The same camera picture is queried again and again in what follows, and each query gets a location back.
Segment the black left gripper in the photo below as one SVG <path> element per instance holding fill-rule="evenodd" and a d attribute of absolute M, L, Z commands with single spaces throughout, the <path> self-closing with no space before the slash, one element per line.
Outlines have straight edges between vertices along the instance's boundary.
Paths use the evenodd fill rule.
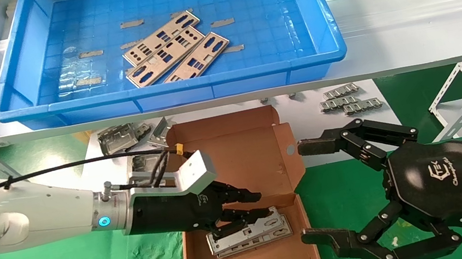
<path fill-rule="evenodd" d="M 184 196 L 139 196 L 132 202 L 130 235 L 187 232 L 210 228 L 212 238 L 221 240 L 271 215 L 270 209 L 223 210 L 223 204 L 255 203 L 260 192 L 212 183 L 199 194 Z"/>

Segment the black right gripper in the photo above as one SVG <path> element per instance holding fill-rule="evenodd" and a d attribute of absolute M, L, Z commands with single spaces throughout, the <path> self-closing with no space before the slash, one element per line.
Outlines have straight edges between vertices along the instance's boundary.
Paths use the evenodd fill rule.
<path fill-rule="evenodd" d="M 414 127 L 355 119 L 300 140 L 301 156 L 342 151 L 375 171 L 386 169 L 384 186 L 391 200 L 360 232 L 305 228 L 302 242 L 328 245 L 337 257 L 351 259 L 436 259 L 455 252 L 462 237 L 448 226 L 462 228 L 462 140 L 423 145 L 414 143 L 417 139 Z M 387 158 L 375 142 L 399 148 Z M 380 245 L 400 217 L 434 236 L 391 250 Z"/>

